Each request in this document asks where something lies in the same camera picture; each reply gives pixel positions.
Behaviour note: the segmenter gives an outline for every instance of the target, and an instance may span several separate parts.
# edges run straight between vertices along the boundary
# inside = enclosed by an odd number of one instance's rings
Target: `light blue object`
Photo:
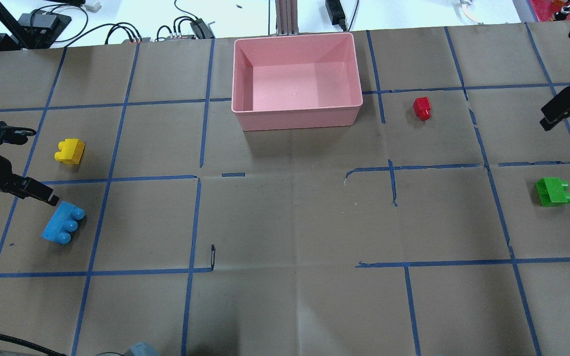
[[[147,343],[139,343],[129,348],[125,356],[160,356],[155,349]]]
[[[85,212],[81,208],[62,201],[56,208],[52,219],[47,223],[41,237],[65,245],[72,239],[70,233],[75,232],[79,228],[79,224],[76,221],[81,220],[83,217],[85,217]]]

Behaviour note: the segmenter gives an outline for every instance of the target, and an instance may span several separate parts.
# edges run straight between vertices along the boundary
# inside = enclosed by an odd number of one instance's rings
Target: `red building block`
[[[427,96],[415,99],[412,108],[415,109],[415,115],[417,115],[421,121],[430,119],[430,109],[432,109],[432,107],[430,106],[430,100],[428,100]]]

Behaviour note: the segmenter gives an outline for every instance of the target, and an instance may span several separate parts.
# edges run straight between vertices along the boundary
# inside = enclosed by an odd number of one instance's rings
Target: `blue building block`
[[[62,201],[56,208],[52,219],[47,223],[41,237],[65,245],[72,239],[70,232],[75,232],[79,228],[79,224],[76,221],[81,220],[83,217],[85,217],[85,212],[81,208]]]

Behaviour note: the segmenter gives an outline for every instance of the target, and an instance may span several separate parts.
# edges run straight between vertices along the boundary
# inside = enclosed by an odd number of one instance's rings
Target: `green building block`
[[[560,178],[543,178],[536,182],[540,203],[543,207],[559,207],[570,204],[569,183]]]

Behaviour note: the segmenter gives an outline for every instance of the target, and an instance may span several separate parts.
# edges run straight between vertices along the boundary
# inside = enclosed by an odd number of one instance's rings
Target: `yellow building block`
[[[66,165],[77,165],[81,162],[85,144],[79,139],[65,139],[58,143],[58,149],[54,153],[55,160]]]

